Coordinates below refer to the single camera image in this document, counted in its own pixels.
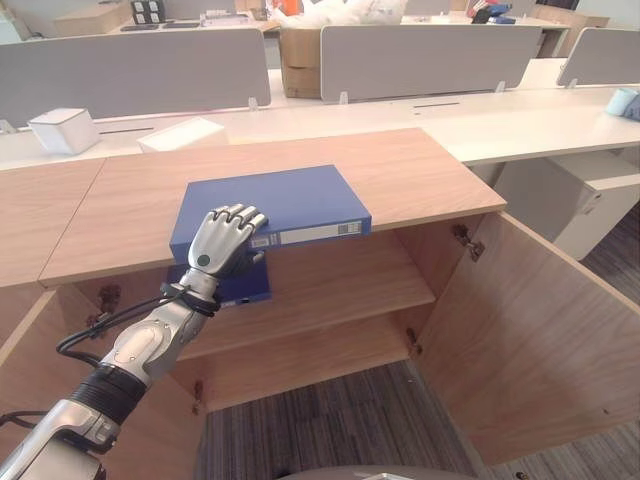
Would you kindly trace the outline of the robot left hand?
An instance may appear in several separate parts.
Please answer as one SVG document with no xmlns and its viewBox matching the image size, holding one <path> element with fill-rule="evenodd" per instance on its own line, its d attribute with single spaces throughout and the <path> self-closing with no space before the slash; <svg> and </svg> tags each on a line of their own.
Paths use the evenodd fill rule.
<svg viewBox="0 0 640 480">
<path fill-rule="evenodd" d="M 244 274 L 264 258 L 250 246 L 253 235 L 268 223 L 255 206 L 235 204 L 207 213 L 190 245 L 192 269 L 218 280 Z"/>
</svg>

